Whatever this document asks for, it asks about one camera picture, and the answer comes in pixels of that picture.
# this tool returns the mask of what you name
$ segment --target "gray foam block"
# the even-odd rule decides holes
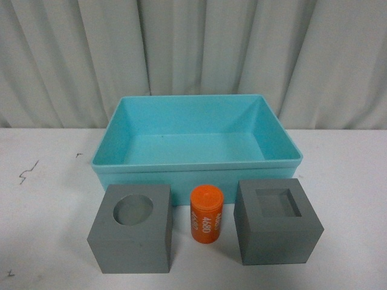
[[[109,185],[87,241],[103,273],[171,268],[169,185]]]
[[[324,231],[297,179],[240,180],[234,219],[243,265],[306,263]]]

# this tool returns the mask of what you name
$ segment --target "white curtain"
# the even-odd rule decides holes
[[[0,0],[0,126],[125,95],[262,94],[286,128],[387,129],[385,0]]]

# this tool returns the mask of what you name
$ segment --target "circular cutout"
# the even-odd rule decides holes
[[[122,225],[137,225],[145,221],[152,213],[153,202],[144,195],[128,195],[114,207],[113,216]]]

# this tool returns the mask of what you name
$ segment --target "scuff mark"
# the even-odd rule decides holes
[[[29,172],[29,171],[34,170],[34,168],[35,168],[35,166],[37,165],[38,162],[39,162],[39,160],[36,161],[35,165],[34,165],[31,169],[24,170],[22,173],[20,173],[19,177],[22,178],[22,181],[20,182],[20,185],[22,185],[22,183],[23,183],[23,182],[25,181],[25,179],[27,178],[27,177],[24,177],[23,174],[24,174],[25,172]]]

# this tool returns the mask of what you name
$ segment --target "orange cylinder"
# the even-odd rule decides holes
[[[194,188],[190,197],[191,233],[199,243],[212,243],[220,235],[223,192],[210,184]]]

